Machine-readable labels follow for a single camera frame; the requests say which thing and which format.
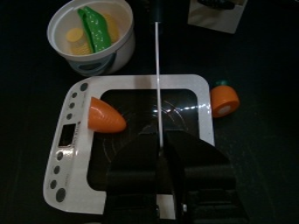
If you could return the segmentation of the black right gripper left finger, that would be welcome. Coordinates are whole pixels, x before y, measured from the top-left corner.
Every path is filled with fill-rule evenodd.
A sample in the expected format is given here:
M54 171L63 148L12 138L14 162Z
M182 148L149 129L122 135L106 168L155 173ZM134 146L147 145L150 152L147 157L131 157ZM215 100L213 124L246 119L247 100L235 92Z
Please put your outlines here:
M107 172L103 224L157 224L157 134L141 134L119 151Z

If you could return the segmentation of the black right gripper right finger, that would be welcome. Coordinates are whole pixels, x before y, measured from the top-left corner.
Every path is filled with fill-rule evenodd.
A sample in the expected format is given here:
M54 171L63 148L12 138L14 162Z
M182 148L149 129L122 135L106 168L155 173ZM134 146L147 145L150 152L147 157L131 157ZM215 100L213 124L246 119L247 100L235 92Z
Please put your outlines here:
M165 132L178 224L249 224L231 162L207 142L182 130Z

